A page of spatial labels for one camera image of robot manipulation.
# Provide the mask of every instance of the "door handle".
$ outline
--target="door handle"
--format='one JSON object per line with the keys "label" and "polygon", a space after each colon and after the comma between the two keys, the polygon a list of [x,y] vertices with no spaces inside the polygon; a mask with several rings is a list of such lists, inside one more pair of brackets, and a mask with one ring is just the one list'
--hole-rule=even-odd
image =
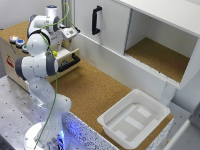
{"label": "door handle", "polygon": [[100,32],[100,30],[97,29],[97,12],[101,10],[102,10],[102,7],[97,6],[97,8],[95,8],[92,13],[92,34],[93,35],[98,34]]}

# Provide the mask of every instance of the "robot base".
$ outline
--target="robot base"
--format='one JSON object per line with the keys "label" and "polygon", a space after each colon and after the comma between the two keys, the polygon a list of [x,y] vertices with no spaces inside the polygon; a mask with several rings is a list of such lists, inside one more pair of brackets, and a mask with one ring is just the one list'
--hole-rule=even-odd
{"label": "robot base", "polygon": [[[26,132],[25,137],[24,137],[24,149],[25,150],[55,150],[55,148],[53,148],[53,147],[51,149],[49,149],[49,147],[47,145],[41,145],[40,143],[38,143],[37,147],[35,148],[37,141],[34,140],[34,137],[40,131],[43,124],[44,124],[44,122],[37,123]],[[65,142],[65,145],[69,145],[70,139],[67,137],[67,138],[65,138],[64,142]]]}

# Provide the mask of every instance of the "white wall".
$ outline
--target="white wall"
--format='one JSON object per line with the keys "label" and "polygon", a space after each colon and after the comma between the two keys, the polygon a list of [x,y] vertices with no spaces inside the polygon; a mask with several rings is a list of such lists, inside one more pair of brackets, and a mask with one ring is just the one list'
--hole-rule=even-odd
{"label": "white wall", "polygon": [[181,90],[178,90],[173,102],[192,112],[200,102],[200,71]]}
{"label": "white wall", "polygon": [[0,0],[0,29],[26,21],[33,14],[45,15],[47,5],[61,8],[61,0]]}

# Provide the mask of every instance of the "black handle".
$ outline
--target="black handle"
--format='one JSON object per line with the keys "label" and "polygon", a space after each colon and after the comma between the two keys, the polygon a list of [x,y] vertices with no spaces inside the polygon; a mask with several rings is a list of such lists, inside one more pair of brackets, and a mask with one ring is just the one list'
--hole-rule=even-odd
{"label": "black handle", "polygon": [[70,67],[74,66],[75,64],[77,64],[81,59],[75,55],[75,53],[72,53],[72,58],[74,59],[72,62],[70,63],[64,63],[64,65],[61,65],[59,68],[58,68],[58,72],[63,72],[67,69],[69,69]]}
{"label": "black handle", "polygon": [[97,33],[100,32],[99,29],[97,29],[97,12],[102,10],[101,6],[97,6],[97,8],[95,8],[93,10],[93,14],[92,14],[92,34],[95,35]]}

